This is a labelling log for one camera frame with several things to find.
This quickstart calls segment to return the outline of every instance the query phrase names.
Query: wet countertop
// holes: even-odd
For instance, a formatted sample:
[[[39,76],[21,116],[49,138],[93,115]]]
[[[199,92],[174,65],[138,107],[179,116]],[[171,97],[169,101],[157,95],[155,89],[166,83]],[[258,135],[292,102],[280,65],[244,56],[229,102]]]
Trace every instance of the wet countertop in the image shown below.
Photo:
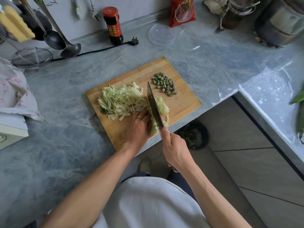
[[[259,44],[252,33],[255,15],[238,29],[215,34],[218,16],[196,5],[196,21],[175,27],[176,41],[156,46],[148,38],[150,15],[122,26],[123,45],[62,60],[27,71],[25,76],[45,120],[27,119],[29,137],[0,150],[0,224],[22,227],[52,209],[76,184],[114,152],[108,136],[93,120],[86,91],[147,62],[165,56],[202,106],[170,126],[175,131],[240,91],[303,161],[304,148],[294,132],[296,106],[288,105],[302,87],[304,45],[284,49]],[[82,52],[110,46],[104,33],[76,41]],[[157,135],[145,147],[160,141]]]

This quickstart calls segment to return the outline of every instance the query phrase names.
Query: shirt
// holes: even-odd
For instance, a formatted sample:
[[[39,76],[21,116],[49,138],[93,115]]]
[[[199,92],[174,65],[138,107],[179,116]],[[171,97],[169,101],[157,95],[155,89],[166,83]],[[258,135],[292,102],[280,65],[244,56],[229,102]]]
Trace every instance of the shirt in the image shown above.
[[[112,193],[93,225],[93,228],[168,227],[210,226],[192,197],[158,177],[125,180]]]

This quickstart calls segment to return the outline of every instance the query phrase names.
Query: black power cord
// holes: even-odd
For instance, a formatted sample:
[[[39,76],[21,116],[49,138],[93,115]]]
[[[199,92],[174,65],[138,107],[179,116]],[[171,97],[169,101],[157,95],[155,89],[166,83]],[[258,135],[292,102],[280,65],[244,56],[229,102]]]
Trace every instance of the black power cord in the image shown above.
[[[105,50],[112,49],[112,48],[115,48],[115,47],[118,47],[118,46],[121,46],[121,45],[126,45],[126,44],[129,44],[129,45],[138,45],[138,43],[139,42],[137,40],[137,37],[136,38],[133,37],[131,41],[121,43],[120,45],[113,45],[113,46],[110,46],[108,48],[94,50],[94,51],[89,51],[89,52],[86,52],[86,53],[81,53],[81,54],[78,54],[76,57],[80,57],[82,55],[86,55],[86,54],[90,54],[90,53],[98,53],[98,52],[101,52],[101,51],[105,51]],[[60,60],[63,60],[63,59],[66,59],[66,58],[61,57],[61,58],[53,59],[53,60],[51,60],[51,62],[60,61]]]

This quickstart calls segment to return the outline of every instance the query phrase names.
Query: knife blade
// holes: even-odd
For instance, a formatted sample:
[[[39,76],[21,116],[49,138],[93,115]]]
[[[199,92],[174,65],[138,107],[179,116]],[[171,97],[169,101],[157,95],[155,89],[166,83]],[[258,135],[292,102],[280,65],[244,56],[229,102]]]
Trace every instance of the knife blade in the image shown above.
[[[162,135],[161,130],[163,129],[164,124],[163,124],[163,120],[161,118],[161,114],[159,113],[159,110],[158,110],[158,107],[157,107],[157,104],[156,104],[156,101],[155,101],[154,95],[152,93],[152,89],[151,89],[151,86],[150,86],[149,82],[148,82],[148,85],[147,85],[147,96],[148,96],[148,101],[150,103],[150,107],[151,107],[151,110],[152,110],[152,114],[155,118],[156,125],[157,125],[158,130],[159,130],[159,134]]]

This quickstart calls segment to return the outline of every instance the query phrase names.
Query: white appliance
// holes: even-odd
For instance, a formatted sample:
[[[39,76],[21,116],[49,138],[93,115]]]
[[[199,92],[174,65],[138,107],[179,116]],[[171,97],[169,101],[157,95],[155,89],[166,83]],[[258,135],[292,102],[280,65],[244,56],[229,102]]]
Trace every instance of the white appliance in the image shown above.
[[[28,137],[24,116],[0,112],[0,149]]]

